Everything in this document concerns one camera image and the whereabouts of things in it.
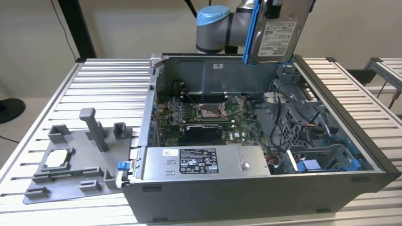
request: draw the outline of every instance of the sticker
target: sticker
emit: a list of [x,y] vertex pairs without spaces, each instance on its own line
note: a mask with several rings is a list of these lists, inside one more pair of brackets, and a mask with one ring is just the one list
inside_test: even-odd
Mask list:
[[216,149],[180,149],[180,173],[219,173]]
[[163,149],[163,156],[177,156],[179,150],[177,149]]
[[282,57],[294,34],[296,22],[265,22],[259,57]]
[[221,69],[223,68],[223,64],[213,64],[213,69]]

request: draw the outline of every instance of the black stand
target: black stand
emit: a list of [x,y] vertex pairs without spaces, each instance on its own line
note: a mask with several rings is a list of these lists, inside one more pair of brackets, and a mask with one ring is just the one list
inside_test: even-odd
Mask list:
[[20,99],[9,98],[0,101],[0,124],[13,120],[25,111],[25,104]]

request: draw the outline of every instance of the robotic arm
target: robotic arm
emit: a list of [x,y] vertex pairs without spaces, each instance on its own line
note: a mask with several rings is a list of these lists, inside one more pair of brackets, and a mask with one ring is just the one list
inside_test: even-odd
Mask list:
[[196,49],[219,53],[244,47],[245,64],[290,61],[315,0],[243,0],[231,13],[208,6],[197,13]]

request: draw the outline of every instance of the blue clip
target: blue clip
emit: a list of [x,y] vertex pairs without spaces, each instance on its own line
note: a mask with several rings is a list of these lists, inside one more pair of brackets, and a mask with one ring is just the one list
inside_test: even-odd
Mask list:
[[131,162],[129,161],[121,161],[117,164],[117,170],[119,171],[128,171],[131,168]]

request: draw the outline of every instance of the black pole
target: black pole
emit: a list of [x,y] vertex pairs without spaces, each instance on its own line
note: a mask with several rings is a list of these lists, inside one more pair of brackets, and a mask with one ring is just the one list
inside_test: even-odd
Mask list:
[[96,58],[79,0],[58,0],[58,4],[80,57]]

